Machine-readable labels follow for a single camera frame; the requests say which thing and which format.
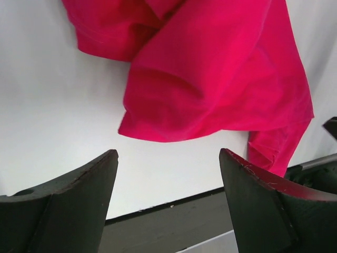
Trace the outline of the magenta t shirt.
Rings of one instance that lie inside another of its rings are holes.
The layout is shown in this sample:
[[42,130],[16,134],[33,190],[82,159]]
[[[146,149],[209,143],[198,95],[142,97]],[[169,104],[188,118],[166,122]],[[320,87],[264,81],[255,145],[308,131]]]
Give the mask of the magenta t shirt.
[[285,175],[314,117],[286,1],[64,1],[78,49],[130,62],[119,134],[179,142],[247,131]]

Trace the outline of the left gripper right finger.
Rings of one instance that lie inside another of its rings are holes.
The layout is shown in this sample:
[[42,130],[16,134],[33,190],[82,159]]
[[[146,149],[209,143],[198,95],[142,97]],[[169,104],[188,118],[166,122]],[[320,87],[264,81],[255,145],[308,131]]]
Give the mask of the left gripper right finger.
[[239,252],[336,252],[336,163],[289,178],[220,151],[225,195]]

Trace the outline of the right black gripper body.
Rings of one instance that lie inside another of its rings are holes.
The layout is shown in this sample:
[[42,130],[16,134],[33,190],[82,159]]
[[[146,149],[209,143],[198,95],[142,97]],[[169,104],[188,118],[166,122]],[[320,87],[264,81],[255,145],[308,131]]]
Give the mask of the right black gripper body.
[[335,140],[337,140],[337,117],[332,117],[327,120],[323,124],[323,127]]

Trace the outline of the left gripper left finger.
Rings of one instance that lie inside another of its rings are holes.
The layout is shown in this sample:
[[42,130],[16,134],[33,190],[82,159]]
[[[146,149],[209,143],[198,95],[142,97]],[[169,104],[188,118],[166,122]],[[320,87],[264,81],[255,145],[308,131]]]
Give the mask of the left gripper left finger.
[[118,167],[108,150],[48,182],[1,196],[1,252],[98,252]]

